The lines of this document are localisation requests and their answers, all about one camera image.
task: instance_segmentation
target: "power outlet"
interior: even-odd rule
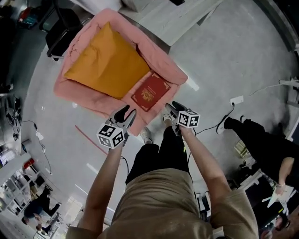
[[[230,105],[233,105],[233,103],[234,103],[235,105],[237,105],[237,104],[239,104],[239,103],[242,103],[243,101],[244,101],[244,97],[243,97],[243,95],[238,96],[238,97],[235,97],[235,98],[231,98],[231,99],[230,99]]]

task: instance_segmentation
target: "pink fabric box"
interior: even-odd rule
[[[139,54],[144,58],[149,67],[168,81],[171,87],[169,91],[148,111],[143,111],[131,96],[138,87],[149,77],[152,72],[147,73],[121,100],[115,99],[102,92],[91,89],[76,81],[63,77],[65,72],[77,60],[81,52],[87,47],[93,36],[107,22],[119,32],[124,39],[136,46]],[[112,111],[123,105],[130,105],[130,110],[137,109],[136,119],[130,128],[130,132],[137,136],[142,128],[147,126],[164,109],[165,104],[170,102],[179,86],[188,79],[188,76],[173,62],[173,60],[155,45],[141,30],[129,23],[119,13],[107,8],[98,13],[82,30],[76,35],[67,49],[62,68],[55,82],[54,93],[66,100],[73,101],[87,109],[107,118]]]

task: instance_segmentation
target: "yellow cushion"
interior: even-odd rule
[[[108,22],[64,77],[121,99],[149,70],[142,57]]]

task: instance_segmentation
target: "red passport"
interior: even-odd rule
[[[147,112],[169,89],[170,86],[166,81],[158,74],[153,73],[143,82],[131,98]]]

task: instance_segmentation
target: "white box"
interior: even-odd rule
[[[200,114],[192,110],[180,111],[178,113],[178,124],[186,128],[198,127]]]
[[[97,132],[97,137],[101,145],[108,148],[116,148],[121,142],[125,140],[122,128],[112,125],[101,124]]]

